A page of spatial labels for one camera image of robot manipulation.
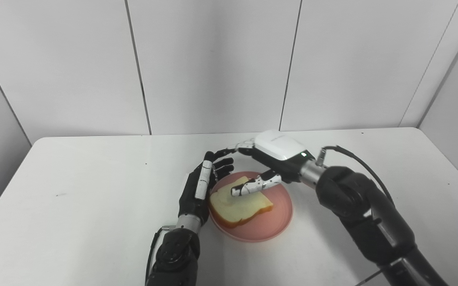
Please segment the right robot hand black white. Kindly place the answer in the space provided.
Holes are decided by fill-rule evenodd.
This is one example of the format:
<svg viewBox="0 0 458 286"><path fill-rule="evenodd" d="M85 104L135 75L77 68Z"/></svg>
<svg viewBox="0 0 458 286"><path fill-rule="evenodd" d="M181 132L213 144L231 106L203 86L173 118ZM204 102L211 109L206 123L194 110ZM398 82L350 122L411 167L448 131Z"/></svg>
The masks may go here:
<svg viewBox="0 0 458 286"><path fill-rule="evenodd" d="M255 178L231 188L233 197L243 197L291 182L303 182L315 189L327 168L319 164L304 145L278 130L264 131L228 150L250 156L269 167L269 170Z"/></svg>

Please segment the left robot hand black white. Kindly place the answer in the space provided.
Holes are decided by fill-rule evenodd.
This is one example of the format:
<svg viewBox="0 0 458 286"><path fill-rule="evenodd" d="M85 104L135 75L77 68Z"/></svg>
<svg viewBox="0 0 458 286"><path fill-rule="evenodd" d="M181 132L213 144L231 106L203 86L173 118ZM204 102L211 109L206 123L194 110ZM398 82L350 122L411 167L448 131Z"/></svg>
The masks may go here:
<svg viewBox="0 0 458 286"><path fill-rule="evenodd" d="M224 158L234 153L233 149L222 149L205 153L201 163L188 175L179 199L178 217L190 216L203 226L209 217L209 193L222 178L234 170L234 159Z"/></svg>

